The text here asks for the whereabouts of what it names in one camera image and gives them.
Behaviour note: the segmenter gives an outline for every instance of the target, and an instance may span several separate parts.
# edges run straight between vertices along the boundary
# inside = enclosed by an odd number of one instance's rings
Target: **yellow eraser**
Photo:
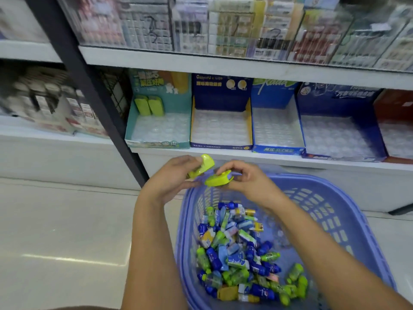
[[[195,171],[190,171],[188,173],[189,178],[195,178],[206,171],[208,171],[211,167],[215,165],[214,160],[207,154],[201,155],[202,158],[202,164],[200,167],[198,167]]]
[[[151,115],[151,110],[149,109],[149,104],[148,104],[148,97],[137,95],[135,97],[135,104],[137,106],[137,109],[139,110],[139,113],[142,116]]]
[[[212,176],[209,176],[205,180],[205,185],[209,187],[222,186],[222,185],[228,184],[233,179],[234,179],[234,176],[231,176],[231,170],[229,169],[223,172],[221,175],[214,174]]]
[[[163,111],[162,99],[159,97],[149,96],[148,100],[149,106],[153,115],[155,116],[164,116],[165,112]]]

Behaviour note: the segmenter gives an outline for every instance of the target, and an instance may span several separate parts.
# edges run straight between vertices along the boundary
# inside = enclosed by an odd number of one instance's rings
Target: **green eraser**
[[[148,104],[148,97],[142,95],[135,96],[135,104],[142,116],[151,115],[151,110]]]
[[[149,106],[153,115],[163,116],[165,112],[163,111],[162,99],[159,97],[149,96],[148,100]]]

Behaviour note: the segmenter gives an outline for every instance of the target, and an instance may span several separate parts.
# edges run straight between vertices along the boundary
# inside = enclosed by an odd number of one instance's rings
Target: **blue plastic basket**
[[[268,176],[291,200],[307,211],[325,231],[330,233],[345,250],[379,276],[385,284],[396,289],[389,266],[364,214],[346,193],[319,177],[298,174],[268,174]],[[261,233],[262,241],[271,240],[280,244],[280,239],[283,238],[273,218],[257,208],[243,194],[206,186],[189,189],[182,203],[176,242],[176,260],[188,303],[194,310],[249,310],[257,307],[272,310],[283,309],[281,304],[274,302],[251,304],[219,301],[207,295],[198,281],[196,249],[199,232],[197,226],[207,206],[231,200],[242,203],[245,208],[257,210],[256,216],[259,222],[264,223],[264,232]],[[290,267],[294,262],[302,263],[293,248],[283,246],[279,251],[281,257],[277,260],[277,264],[281,267]],[[284,267],[283,272],[279,274],[281,278],[284,278],[285,272],[288,272],[286,270],[288,267]],[[307,277],[309,279],[307,298],[304,301],[293,301],[289,308],[327,310],[327,303],[318,293],[315,283],[309,274]]]

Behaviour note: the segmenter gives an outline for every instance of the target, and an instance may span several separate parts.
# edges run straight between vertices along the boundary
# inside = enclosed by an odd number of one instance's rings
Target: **forearm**
[[[333,310],[413,308],[287,196],[279,195],[275,202],[270,208]]]
[[[123,310],[185,309],[163,205],[138,198]]]

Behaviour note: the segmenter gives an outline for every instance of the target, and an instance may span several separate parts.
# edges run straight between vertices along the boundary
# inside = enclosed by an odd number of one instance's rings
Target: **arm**
[[[230,161],[220,167],[217,174],[227,169],[242,175],[226,185],[226,189],[242,192],[280,220],[288,239],[333,310],[413,310],[413,305],[341,248],[258,166]]]
[[[185,179],[201,161],[191,156],[173,158],[142,188],[133,214],[132,247],[122,310],[182,310],[188,307],[163,206],[182,189],[199,185],[199,182]]]

